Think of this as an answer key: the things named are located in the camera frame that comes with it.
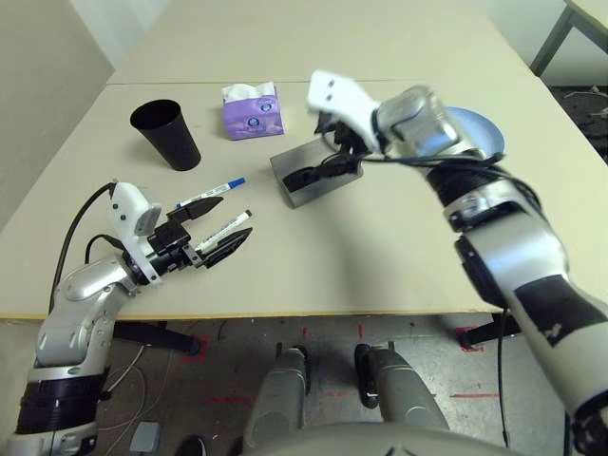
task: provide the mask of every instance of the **white table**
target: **white table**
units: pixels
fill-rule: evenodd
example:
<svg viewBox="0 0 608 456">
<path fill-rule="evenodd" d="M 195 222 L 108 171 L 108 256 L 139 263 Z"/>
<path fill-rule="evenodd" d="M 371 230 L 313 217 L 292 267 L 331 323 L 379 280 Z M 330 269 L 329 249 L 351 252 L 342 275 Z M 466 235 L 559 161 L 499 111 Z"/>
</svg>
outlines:
<svg viewBox="0 0 608 456">
<path fill-rule="evenodd" d="M 476 109 L 506 138 L 503 165 L 532 184 L 565 243 L 572 277 L 608 298 L 608 170 L 542 83 L 531 76 L 472 82 L 446 74 L 425 80 L 372 82 L 378 100 L 408 86 L 434 86 L 448 105 Z M 211 270 L 164 278 L 123 308 L 123 319 L 305 314 L 438 314 L 489 312 L 469 284 L 452 247 L 456 236 L 442 207 L 416 171 L 366 166 L 365 176 L 296 210 L 278 191 L 269 158 L 313 138 L 307 84 L 277 85 L 284 136 L 241 142 L 224 138 L 221 85 L 112 85 L 100 95 L 4 231 L 0 251 L 3 317 L 41 318 L 66 229 L 84 200 L 119 178 L 148 186 L 165 211 L 179 200 L 244 176 L 209 215 L 189 222 L 194 239 L 250 209 L 254 232 Z M 199 167 L 171 170 L 128 123 L 131 111 L 155 98 L 181 103 L 203 155 Z M 85 217 L 66 270 L 83 261 L 86 241 L 111 233 L 107 199 Z M 99 257 L 105 250 L 94 248 Z"/>
<path fill-rule="evenodd" d="M 530 65 L 530 69 L 537 76 L 541 76 L 545 71 L 572 27 L 608 53 L 608 1 L 565 0 L 565 2 L 566 8 Z"/>
<path fill-rule="evenodd" d="M 320 67 L 362 81 L 528 74 L 467 0 L 174 0 L 109 83 L 300 82 Z"/>
</svg>

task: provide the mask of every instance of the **tissue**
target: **tissue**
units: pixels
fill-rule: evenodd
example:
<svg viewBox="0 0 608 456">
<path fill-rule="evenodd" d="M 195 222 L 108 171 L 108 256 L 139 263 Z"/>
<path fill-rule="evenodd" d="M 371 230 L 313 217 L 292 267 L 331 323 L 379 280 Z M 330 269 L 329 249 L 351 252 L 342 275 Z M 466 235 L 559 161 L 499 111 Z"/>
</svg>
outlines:
<svg viewBox="0 0 608 456">
<path fill-rule="evenodd" d="M 231 140 L 284 133 L 274 83 L 229 85 L 221 90 L 221 96 L 222 119 Z"/>
</svg>

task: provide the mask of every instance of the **purple tissue box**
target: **purple tissue box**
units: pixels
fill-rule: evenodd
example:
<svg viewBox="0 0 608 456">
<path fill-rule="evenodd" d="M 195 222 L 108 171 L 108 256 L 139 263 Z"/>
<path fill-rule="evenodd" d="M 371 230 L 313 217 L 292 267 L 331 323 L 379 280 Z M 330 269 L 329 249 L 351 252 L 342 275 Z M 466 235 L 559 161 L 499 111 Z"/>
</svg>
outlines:
<svg viewBox="0 0 608 456">
<path fill-rule="evenodd" d="M 224 102 L 222 118 L 231 140 L 283 134 L 276 91 L 275 95 Z"/>
</svg>

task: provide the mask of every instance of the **robot forearm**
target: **robot forearm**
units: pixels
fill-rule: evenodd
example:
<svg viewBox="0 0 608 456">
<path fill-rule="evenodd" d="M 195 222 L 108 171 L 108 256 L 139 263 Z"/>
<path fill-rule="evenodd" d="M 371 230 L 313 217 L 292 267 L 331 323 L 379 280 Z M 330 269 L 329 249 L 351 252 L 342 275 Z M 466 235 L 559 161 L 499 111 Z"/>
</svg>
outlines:
<svg viewBox="0 0 608 456">
<path fill-rule="evenodd" d="M 418 115 L 400 115 L 399 104 L 417 105 Z M 398 157 L 487 159 L 424 87 L 381 104 L 377 122 Z M 593 355 L 608 346 L 608 306 L 570 282 L 565 249 L 529 187 L 499 173 L 422 168 L 461 233 L 456 248 L 477 292 L 512 312 L 573 418 L 579 448 L 596 454 L 608 447 L 608 363 Z"/>
<path fill-rule="evenodd" d="M 118 311 L 137 284 L 118 255 L 68 275 L 36 343 L 7 456 L 87 454 Z"/>
</svg>

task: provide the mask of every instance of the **black plastic cup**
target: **black plastic cup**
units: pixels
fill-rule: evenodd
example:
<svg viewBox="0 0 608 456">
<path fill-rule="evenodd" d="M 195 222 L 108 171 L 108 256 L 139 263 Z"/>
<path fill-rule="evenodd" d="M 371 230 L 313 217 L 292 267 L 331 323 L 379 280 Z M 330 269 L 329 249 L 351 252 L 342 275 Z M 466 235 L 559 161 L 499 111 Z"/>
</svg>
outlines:
<svg viewBox="0 0 608 456">
<path fill-rule="evenodd" d="M 131 114 L 131 125 L 140 130 L 162 157 L 177 171 L 187 171 L 200 162 L 200 152 L 173 100 L 154 100 Z"/>
</svg>

